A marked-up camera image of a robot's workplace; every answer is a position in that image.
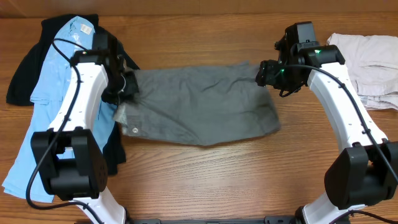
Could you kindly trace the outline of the grey shorts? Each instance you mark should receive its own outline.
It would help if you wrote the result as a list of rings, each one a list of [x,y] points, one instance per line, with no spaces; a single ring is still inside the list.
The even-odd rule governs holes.
[[[274,133],[279,117],[257,72],[249,63],[136,70],[139,92],[114,120],[126,136],[199,146]]]

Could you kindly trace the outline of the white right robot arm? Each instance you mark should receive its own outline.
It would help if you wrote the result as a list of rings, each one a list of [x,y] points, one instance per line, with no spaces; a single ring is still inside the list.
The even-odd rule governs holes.
[[[266,223],[348,223],[366,207],[391,199],[397,188],[397,143],[374,123],[349,79],[335,45],[320,45],[311,22],[286,28],[275,43],[277,60],[262,61],[259,86],[281,97],[307,86],[322,104],[338,140],[339,155],[326,171],[325,192],[292,216],[270,216]]]

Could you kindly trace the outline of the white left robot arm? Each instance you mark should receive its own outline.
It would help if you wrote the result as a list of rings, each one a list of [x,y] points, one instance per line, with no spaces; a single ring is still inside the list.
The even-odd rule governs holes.
[[[76,205],[91,223],[132,223],[107,188],[108,168],[93,125],[101,101],[118,105],[138,93],[134,73],[107,33],[95,33],[90,50],[81,47],[66,61],[72,72],[60,110],[46,131],[32,135],[37,165],[25,199],[36,210]]]

